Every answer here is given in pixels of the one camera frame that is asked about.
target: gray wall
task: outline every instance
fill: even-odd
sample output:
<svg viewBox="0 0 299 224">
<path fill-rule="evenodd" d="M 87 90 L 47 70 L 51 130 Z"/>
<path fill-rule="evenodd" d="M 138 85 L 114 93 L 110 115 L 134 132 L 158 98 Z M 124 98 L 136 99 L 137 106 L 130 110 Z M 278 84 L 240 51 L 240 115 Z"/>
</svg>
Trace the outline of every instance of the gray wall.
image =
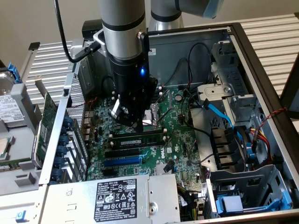
<svg viewBox="0 0 299 224">
<path fill-rule="evenodd" d="M 60 0 L 60 11 L 67 40 L 81 37 L 85 20 L 100 18 L 97 0 Z M 145 0 L 147 23 L 150 0 Z M 299 12 L 299 0 L 224 0 L 214 20 L 184 14 L 185 26 L 210 22 L 292 14 Z M 19 69 L 31 42 L 59 42 L 60 37 L 52 0 L 0 0 L 0 58 Z"/>
</svg>

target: warning label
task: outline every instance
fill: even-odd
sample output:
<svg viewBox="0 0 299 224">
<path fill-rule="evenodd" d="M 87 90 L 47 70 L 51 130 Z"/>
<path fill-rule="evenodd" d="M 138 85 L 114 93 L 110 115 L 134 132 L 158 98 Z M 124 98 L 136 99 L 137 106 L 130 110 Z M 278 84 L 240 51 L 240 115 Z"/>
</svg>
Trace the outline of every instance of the warning label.
<svg viewBox="0 0 299 224">
<path fill-rule="evenodd" d="M 137 179 L 98 183 L 94 220 L 106 222 L 137 217 Z"/>
<path fill-rule="evenodd" d="M 0 119 L 4 123 L 24 120 L 16 101 L 10 95 L 0 96 Z"/>
</svg>

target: blue pcie slot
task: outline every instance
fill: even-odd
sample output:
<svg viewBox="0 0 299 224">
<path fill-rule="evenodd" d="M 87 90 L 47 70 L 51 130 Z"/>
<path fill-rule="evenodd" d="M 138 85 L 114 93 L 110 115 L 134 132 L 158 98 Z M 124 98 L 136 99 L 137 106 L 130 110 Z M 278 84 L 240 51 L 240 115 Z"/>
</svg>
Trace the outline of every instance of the blue pcie slot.
<svg viewBox="0 0 299 224">
<path fill-rule="evenodd" d="M 128 158 L 122 158 L 117 160 L 106 160 L 104 161 L 105 167 L 112 167 L 112 166 L 120 166 L 120 165 L 128 165 L 128 164 L 142 164 L 142 157 L 134 156 Z"/>
</svg>

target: blue led light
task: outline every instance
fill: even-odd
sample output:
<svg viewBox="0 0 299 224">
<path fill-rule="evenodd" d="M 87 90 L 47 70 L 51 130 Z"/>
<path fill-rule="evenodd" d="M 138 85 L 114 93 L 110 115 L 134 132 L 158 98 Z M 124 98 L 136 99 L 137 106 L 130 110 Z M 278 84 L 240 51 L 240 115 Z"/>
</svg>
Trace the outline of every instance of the blue led light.
<svg viewBox="0 0 299 224">
<path fill-rule="evenodd" d="M 140 75 L 141 75 L 141 76 L 144 76 L 144 75 L 145 75 L 145 69 L 144 69 L 144 68 L 141 68 L 141 70 L 140 70 Z"/>
</svg>

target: motherboard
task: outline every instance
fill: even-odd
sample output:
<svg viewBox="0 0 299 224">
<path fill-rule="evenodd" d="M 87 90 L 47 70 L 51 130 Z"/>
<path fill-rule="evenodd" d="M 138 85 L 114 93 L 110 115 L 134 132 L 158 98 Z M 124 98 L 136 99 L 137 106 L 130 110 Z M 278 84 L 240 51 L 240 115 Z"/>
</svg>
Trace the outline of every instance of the motherboard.
<svg viewBox="0 0 299 224">
<path fill-rule="evenodd" d="M 91 129 L 97 136 L 93 135 L 89 142 L 91 160 L 88 180 L 144 174 L 164 175 L 165 166 L 172 162 L 174 170 L 169 173 L 175 173 L 177 183 L 186 189 L 200 191 L 200 180 L 197 177 L 200 173 L 199 165 L 190 162 L 198 161 L 199 153 L 197 147 L 194 147 L 194 131 L 181 120 L 182 97 L 183 91 L 170 89 L 156 104 L 153 103 L 157 117 L 164 117 L 157 119 L 159 121 L 154 125 L 148 117 L 145 118 L 143 133 L 135 133 L 131 128 L 113 121 L 108 115 L 112 104 L 110 99 L 95 105 L 93 111 L 96 118 L 91 117 L 89 122 L 95 123 L 94 126 L 91 124 Z M 138 154 L 140 162 L 113 166 L 114 157 L 121 156 L 120 152 L 123 151 Z"/>
</svg>

